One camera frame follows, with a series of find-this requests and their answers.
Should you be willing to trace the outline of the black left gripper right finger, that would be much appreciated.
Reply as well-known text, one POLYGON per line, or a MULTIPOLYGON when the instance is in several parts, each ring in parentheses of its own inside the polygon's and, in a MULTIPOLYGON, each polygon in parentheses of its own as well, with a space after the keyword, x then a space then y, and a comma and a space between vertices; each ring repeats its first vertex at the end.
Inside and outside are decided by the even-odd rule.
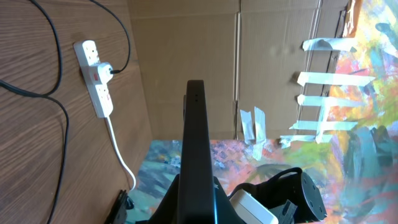
POLYGON ((215 207, 217 224, 245 224, 236 213, 217 177, 213 178, 215 184, 215 207))

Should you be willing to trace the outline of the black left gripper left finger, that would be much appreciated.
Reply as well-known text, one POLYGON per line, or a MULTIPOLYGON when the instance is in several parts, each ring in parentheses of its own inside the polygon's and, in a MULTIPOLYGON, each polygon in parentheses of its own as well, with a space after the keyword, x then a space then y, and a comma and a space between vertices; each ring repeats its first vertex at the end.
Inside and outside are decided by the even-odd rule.
POLYGON ((147 224, 174 224, 177 222, 179 179, 180 175, 177 174, 157 210, 148 219, 147 224))

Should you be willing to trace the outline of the blue Samsung smartphone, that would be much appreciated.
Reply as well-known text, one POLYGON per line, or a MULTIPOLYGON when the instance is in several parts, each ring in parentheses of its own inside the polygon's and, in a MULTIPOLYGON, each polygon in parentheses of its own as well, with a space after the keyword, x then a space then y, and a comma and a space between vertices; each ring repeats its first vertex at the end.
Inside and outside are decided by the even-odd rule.
POLYGON ((177 222, 217 222, 205 86, 202 80, 187 82, 177 222))

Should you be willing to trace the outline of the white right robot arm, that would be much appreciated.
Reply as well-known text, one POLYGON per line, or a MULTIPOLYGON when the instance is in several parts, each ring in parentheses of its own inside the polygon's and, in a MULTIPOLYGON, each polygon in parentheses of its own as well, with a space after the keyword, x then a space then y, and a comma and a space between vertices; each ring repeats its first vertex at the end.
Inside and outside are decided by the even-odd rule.
POLYGON ((313 223, 328 216, 320 189, 299 167, 260 184, 239 184, 228 198, 234 207, 241 206, 239 213, 260 223, 313 223))

